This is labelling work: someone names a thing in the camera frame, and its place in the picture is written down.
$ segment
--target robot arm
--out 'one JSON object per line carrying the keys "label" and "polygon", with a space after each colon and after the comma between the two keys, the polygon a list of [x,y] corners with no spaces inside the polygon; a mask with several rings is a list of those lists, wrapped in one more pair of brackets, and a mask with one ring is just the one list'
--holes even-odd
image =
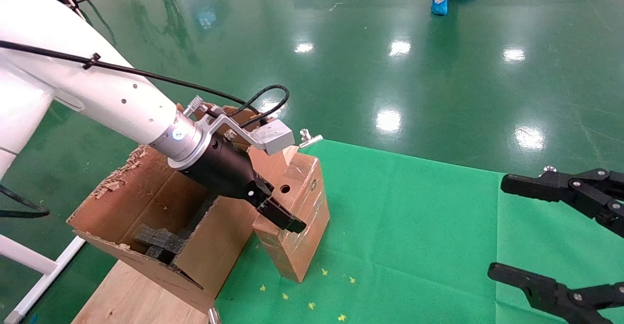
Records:
{"label": "robot arm", "polygon": [[[56,0],[0,0],[0,20],[0,42],[131,67]],[[44,32],[41,26],[58,27]],[[220,195],[247,200],[280,228],[300,233],[306,226],[271,198],[273,187],[254,171],[247,153],[216,132],[226,124],[272,154],[294,144],[292,131],[280,121],[252,133],[225,114],[212,123],[208,116],[193,122],[145,77],[11,49],[0,48],[0,82],[0,178],[54,99],[139,144],[149,144],[173,168]]]}

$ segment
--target black cable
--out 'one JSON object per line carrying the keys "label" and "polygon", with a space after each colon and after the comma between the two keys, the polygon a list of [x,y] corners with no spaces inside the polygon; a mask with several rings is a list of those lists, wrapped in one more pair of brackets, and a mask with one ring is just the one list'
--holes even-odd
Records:
{"label": "black cable", "polygon": [[45,217],[45,216],[50,214],[50,210],[49,209],[47,209],[45,207],[38,206],[36,204],[33,204],[33,202],[30,202],[29,200],[26,200],[22,196],[17,195],[17,193],[14,193],[13,191],[10,191],[9,189],[7,189],[6,187],[4,187],[2,185],[0,185],[0,193],[2,193],[3,195],[11,198],[11,200],[19,202],[20,204],[23,204],[26,207],[29,207],[31,209],[36,210],[36,211],[0,210],[0,217],[4,217],[4,218],[40,218],[40,217]]}
{"label": "black cable", "polygon": [[[98,60],[99,57],[96,57],[97,54],[95,54],[93,58],[87,59],[86,57],[80,57],[80,56],[76,56],[76,55],[60,53],[58,51],[43,49],[41,47],[36,47],[36,46],[28,46],[28,45],[18,44],[16,42],[9,42],[9,41],[5,41],[5,40],[0,40],[0,47],[2,47],[4,49],[23,51],[25,53],[32,53],[32,54],[35,54],[35,55],[53,57],[53,58],[56,58],[56,59],[62,59],[62,60],[68,60],[68,61],[71,61],[71,62],[82,63],[87,68],[91,67],[91,66],[97,66],[97,67],[100,67],[100,68],[111,69],[113,71],[118,71],[118,72],[123,72],[123,73],[130,73],[132,75],[137,75],[137,76],[143,76],[143,77],[147,77],[147,78],[162,80],[163,82],[169,82],[169,83],[176,84],[176,85],[179,85],[179,86],[190,87],[192,89],[196,89],[196,90],[199,90],[199,91],[204,91],[206,93],[210,93],[212,95],[220,96],[220,97],[222,97],[224,99],[228,99],[228,100],[234,101],[234,102],[236,102],[238,104],[241,104],[241,105],[245,105],[246,104],[245,101],[243,101],[241,99],[238,99],[238,97],[235,97],[235,96],[232,96],[232,95],[228,95],[226,93],[222,93],[221,91],[216,91],[214,89],[210,89],[209,87],[204,87],[204,86],[201,86],[201,85],[198,85],[198,84],[185,82],[184,80],[178,80],[178,79],[174,79],[174,78],[170,78],[170,77],[166,77],[166,76],[156,75],[155,73],[142,71],[142,70],[136,69],[136,68],[124,67],[124,66],[119,66],[119,65],[116,65],[116,64],[111,64],[111,63],[108,63],[108,62],[102,62],[102,61]],[[247,108],[252,110],[253,113],[255,113],[255,114],[260,114],[259,111],[256,108],[254,108],[253,106],[247,106]]]}
{"label": "black cable", "polygon": [[274,84],[272,86],[265,87],[261,91],[258,91],[258,93],[256,93],[256,95],[254,95],[251,99],[249,99],[247,102],[245,102],[245,104],[243,104],[243,106],[239,107],[236,111],[232,112],[229,115],[229,117],[232,117],[233,115],[241,113],[243,110],[245,110],[245,108],[249,107],[249,105],[251,105],[252,102],[256,101],[260,96],[262,96],[264,93],[266,93],[267,91],[272,90],[272,89],[281,89],[281,90],[283,90],[284,91],[283,99],[280,102],[278,102],[278,104],[276,104],[269,111],[266,111],[262,115],[259,115],[258,117],[254,117],[254,118],[248,120],[247,122],[241,124],[240,127],[241,128],[245,128],[245,127],[250,126],[250,125],[252,125],[253,123],[255,123],[255,122],[259,121],[259,120],[263,120],[263,119],[267,118],[268,116],[272,115],[272,113],[274,113],[275,111],[278,111],[278,109],[280,109],[282,106],[284,106],[284,104],[286,104],[286,102],[288,101],[288,98],[290,97],[290,91],[288,91],[287,87],[285,87],[285,86],[281,86],[279,84]]}

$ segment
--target green mat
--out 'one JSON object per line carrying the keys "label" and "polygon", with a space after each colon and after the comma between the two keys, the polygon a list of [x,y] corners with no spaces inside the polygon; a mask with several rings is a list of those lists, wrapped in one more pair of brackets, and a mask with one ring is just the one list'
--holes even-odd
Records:
{"label": "green mat", "polygon": [[[506,195],[502,174],[323,140],[331,220],[303,284],[253,237],[216,306],[225,324],[550,324],[503,262],[569,286],[624,280],[624,240],[565,205]],[[602,311],[624,323],[624,309]]]}

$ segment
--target metal clip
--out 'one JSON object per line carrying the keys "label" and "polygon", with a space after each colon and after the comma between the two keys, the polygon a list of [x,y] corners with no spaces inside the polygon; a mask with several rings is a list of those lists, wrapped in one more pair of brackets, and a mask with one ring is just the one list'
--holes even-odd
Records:
{"label": "metal clip", "polygon": [[299,133],[301,134],[301,144],[299,144],[299,147],[302,149],[323,140],[322,135],[317,135],[315,137],[310,136],[310,131],[305,128],[301,129]]}

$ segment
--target cardboard flap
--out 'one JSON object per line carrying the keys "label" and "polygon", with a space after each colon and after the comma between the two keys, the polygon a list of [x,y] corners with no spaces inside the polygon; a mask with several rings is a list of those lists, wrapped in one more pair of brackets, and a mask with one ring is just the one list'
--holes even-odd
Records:
{"label": "cardboard flap", "polygon": [[119,242],[174,173],[165,156],[139,146],[126,164],[102,181],[67,218],[76,230]]}

